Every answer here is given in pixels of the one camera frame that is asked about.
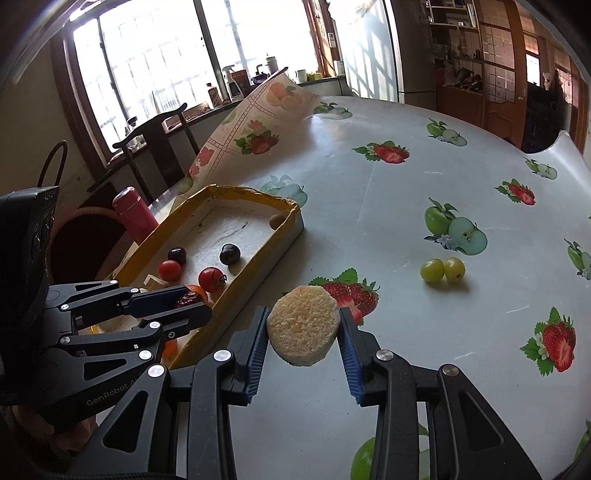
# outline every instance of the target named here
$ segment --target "strawberry leaf print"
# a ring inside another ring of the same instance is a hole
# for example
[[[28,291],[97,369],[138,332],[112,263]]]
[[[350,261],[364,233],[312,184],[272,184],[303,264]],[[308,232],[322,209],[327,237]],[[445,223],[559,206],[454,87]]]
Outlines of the strawberry leaf print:
[[[320,285],[324,285],[325,283],[328,283],[329,281],[330,280],[328,278],[316,277],[310,283],[308,283],[308,285],[309,286],[320,286]]]
[[[535,328],[534,328],[534,334],[537,335],[538,333],[543,333],[545,328],[546,328],[546,324],[544,322],[536,323]]]
[[[535,342],[535,338],[533,337],[527,340],[527,343],[520,348],[520,350],[525,353],[525,356],[530,360],[537,360],[540,358],[540,354],[538,353],[539,349],[540,347],[538,347],[538,344]]]
[[[550,318],[548,319],[548,325],[558,325],[560,323],[560,313],[556,310],[556,307],[552,307],[550,310]]]
[[[542,360],[538,358],[536,363],[538,364],[538,369],[542,376],[550,375],[554,371],[554,362],[547,358],[546,360]]]
[[[333,281],[344,283],[345,285],[351,285],[353,283],[357,283],[357,270],[354,268],[348,268],[344,272],[341,273],[336,278],[333,278]]]

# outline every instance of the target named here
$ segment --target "table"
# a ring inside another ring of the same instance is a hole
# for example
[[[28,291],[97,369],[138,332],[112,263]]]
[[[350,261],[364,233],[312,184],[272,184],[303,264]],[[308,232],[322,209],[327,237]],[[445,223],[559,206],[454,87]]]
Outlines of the table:
[[[577,275],[564,241],[591,249],[591,174],[576,147],[562,134],[550,149],[525,159],[509,143],[446,115],[380,100],[324,100],[353,116],[313,115],[266,156],[236,156],[212,178],[261,187],[269,176],[289,175],[307,193],[304,232],[232,331],[246,327],[257,305],[272,307],[282,292],[354,268],[360,282],[381,286],[362,329],[413,365],[459,366],[543,478],[553,478],[572,461],[591,418],[591,283],[586,269]],[[441,131],[427,130],[430,119]],[[410,156],[400,162],[406,154],[392,144]],[[555,168],[557,178],[539,164]],[[430,198],[470,219],[486,235],[486,248],[464,255],[443,248],[458,246],[457,238],[433,241],[424,219]],[[424,261],[451,256],[465,262],[464,282],[422,281]],[[541,339],[562,315],[570,317],[578,340],[574,359],[573,348],[562,343],[559,371],[557,362],[533,350],[541,348],[536,333]],[[349,394],[337,345],[309,368],[292,367],[268,348],[258,395],[248,408],[231,408],[230,417],[241,480],[346,479],[355,452],[375,435],[376,409],[358,407]],[[419,419],[426,425],[423,408]],[[423,442],[421,449],[428,446]]]

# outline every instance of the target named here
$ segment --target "round screw head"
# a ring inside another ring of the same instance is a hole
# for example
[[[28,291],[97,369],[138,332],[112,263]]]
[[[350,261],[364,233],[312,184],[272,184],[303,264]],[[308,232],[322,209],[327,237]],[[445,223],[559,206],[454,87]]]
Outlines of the round screw head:
[[[441,370],[448,377],[456,377],[460,373],[460,369],[452,364],[443,365],[443,368]]]
[[[213,354],[213,357],[218,362],[225,362],[232,358],[232,354],[228,350],[218,350]]]
[[[153,378],[159,377],[164,372],[166,372],[164,365],[156,364],[156,365],[152,365],[150,368],[148,368],[148,375]]]
[[[378,357],[378,360],[383,362],[389,362],[392,358],[394,358],[394,354],[387,349],[378,350],[375,356]]]

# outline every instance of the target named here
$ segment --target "green grape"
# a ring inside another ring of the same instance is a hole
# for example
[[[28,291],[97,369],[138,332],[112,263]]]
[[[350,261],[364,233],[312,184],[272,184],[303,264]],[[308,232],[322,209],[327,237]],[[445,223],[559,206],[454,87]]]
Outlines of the green grape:
[[[466,266],[464,262],[456,257],[445,260],[445,276],[450,282],[457,282],[464,278]]]
[[[445,266],[438,258],[427,260],[421,265],[421,278],[426,282],[439,281],[445,274]]]

